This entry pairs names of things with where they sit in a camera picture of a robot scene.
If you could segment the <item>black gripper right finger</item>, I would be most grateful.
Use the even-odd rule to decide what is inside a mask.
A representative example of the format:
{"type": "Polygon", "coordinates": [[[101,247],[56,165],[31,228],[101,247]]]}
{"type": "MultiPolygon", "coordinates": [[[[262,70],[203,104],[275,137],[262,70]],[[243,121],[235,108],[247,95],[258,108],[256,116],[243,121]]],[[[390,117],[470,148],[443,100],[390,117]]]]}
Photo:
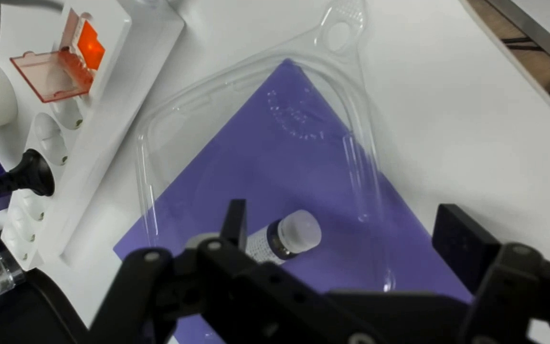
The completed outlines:
{"type": "Polygon", "coordinates": [[[432,247],[460,284],[476,295],[501,251],[501,242],[460,207],[439,205],[432,247]]]}

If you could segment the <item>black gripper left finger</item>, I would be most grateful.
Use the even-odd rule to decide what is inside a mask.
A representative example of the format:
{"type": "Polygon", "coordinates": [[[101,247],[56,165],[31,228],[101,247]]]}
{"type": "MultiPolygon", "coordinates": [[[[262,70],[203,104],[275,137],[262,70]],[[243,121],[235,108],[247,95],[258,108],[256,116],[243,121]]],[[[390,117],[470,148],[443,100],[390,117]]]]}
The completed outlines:
{"type": "Polygon", "coordinates": [[[247,202],[233,200],[224,219],[224,226],[220,230],[220,238],[235,246],[237,249],[245,247],[247,242],[247,202]]]}

